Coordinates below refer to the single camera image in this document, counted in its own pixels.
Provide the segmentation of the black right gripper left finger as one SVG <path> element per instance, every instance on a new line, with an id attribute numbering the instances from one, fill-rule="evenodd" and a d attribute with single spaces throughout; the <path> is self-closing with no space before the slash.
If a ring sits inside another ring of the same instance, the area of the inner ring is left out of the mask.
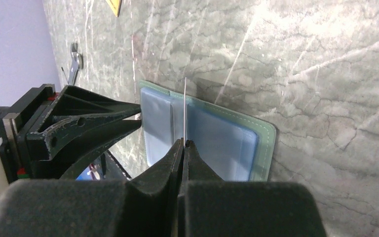
<path id="1" fill-rule="evenodd" d="M 184 141 L 130 181 L 24 180 L 0 198 L 0 237 L 177 237 Z"/>

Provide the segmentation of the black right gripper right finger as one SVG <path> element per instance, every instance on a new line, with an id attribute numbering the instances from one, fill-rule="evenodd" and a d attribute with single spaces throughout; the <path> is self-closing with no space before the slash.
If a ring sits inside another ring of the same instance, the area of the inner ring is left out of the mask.
<path id="1" fill-rule="evenodd" d="M 324 237 L 310 191 L 293 182 L 224 181 L 188 140 L 180 190 L 183 237 Z"/>

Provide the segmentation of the green card holder wallet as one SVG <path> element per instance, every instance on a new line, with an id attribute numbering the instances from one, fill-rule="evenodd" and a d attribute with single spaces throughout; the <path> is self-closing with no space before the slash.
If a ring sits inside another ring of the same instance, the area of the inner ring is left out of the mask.
<path id="1" fill-rule="evenodd" d="M 183 94 L 140 81 L 148 165 L 183 138 Z M 187 95 L 187 139 L 226 181 L 267 181 L 277 131 L 273 124 Z"/>

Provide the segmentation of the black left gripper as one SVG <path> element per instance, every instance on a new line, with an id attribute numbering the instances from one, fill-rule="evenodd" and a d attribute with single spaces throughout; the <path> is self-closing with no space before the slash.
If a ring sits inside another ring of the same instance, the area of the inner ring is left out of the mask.
<path id="1" fill-rule="evenodd" d="M 54 84 L 31 88 L 0 115 L 0 158 L 8 182 L 19 179 L 20 169 L 32 179 L 76 179 L 97 157 L 139 129 L 142 122 L 70 117 L 127 110 L 131 111 L 128 117 L 136 115 L 141 105 L 71 85 L 58 95 Z M 36 121 L 38 131 L 27 134 Z"/>

